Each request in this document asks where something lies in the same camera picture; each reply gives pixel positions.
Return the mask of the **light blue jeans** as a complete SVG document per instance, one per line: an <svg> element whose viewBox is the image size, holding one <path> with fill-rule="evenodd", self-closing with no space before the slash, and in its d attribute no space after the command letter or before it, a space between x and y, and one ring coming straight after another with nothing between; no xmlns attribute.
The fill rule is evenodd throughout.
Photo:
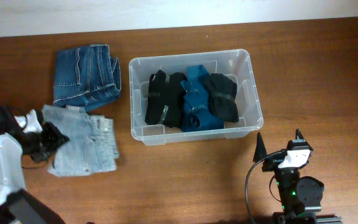
<svg viewBox="0 0 358 224"><path fill-rule="evenodd" d="M79 177L117 169L119 151L114 121L103 115L89 115L84 108L45 105L44 120L54 124L69 141L58 148L48 168L57 177Z"/></svg>

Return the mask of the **teal blue shirt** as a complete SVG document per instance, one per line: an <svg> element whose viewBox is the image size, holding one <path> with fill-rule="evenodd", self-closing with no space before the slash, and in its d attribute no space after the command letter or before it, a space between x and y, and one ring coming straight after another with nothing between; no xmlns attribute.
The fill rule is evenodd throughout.
<svg viewBox="0 0 358 224"><path fill-rule="evenodd" d="M180 82L185 91L181 131L185 133L223 129L224 121L209 110L209 91L203 84L210 77L207 69L203 65L190 66L186 77L186 80Z"/></svg>

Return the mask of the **black garment with tape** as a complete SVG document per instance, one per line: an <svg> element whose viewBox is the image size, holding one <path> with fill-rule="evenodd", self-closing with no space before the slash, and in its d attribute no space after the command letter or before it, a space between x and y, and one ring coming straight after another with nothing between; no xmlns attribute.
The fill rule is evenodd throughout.
<svg viewBox="0 0 358 224"><path fill-rule="evenodd" d="M181 82L186 80L185 74L180 72L167 75L158 70L151 74L145 114L147 124L162 124L169 128L181 127L186 94Z"/></svg>

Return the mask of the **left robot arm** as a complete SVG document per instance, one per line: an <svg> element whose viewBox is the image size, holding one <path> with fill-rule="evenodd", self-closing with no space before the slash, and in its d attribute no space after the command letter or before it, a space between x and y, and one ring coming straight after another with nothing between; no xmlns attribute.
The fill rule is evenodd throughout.
<svg viewBox="0 0 358 224"><path fill-rule="evenodd" d="M35 163L49 158L69 141L41 111L15 116L0 106L0 223L63 223L63 219L28 193L22 166L23 156Z"/></svg>

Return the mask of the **dark navy garment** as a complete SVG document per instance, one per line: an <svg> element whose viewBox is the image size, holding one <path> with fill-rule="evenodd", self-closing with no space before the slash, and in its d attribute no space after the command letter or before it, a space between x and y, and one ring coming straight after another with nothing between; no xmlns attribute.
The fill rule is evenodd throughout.
<svg viewBox="0 0 358 224"><path fill-rule="evenodd" d="M222 73L212 73L203 85L209 92L209 109L212 114L223 121L237 123L237 84Z"/></svg>

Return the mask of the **clear plastic storage bin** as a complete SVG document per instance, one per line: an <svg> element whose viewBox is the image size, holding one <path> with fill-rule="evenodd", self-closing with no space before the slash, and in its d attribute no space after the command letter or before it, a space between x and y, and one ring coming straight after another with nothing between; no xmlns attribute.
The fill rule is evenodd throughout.
<svg viewBox="0 0 358 224"><path fill-rule="evenodd" d="M204 65L209 73L222 73L237 83L236 105L239 122L226 122L223 129L183 133L179 128L145 122L149 77L158 70L167 75L186 73L192 65ZM137 57L129 62L131 100L131 134L146 146L204 139L243 138L264 124L254 71L248 51L244 49L193 54Z"/></svg>

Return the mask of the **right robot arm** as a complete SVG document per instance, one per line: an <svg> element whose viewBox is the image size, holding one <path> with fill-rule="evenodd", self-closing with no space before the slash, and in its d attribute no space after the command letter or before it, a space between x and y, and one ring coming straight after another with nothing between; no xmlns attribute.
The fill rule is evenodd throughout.
<svg viewBox="0 0 358 224"><path fill-rule="evenodd" d="M260 133L253 162L262 164L263 172L273 172L283 212L272 215L273 223L316 223L321 211L324 184L310 176L300 176L300 169L309 163L313 148L297 129L295 139L286 148L267 154Z"/></svg>

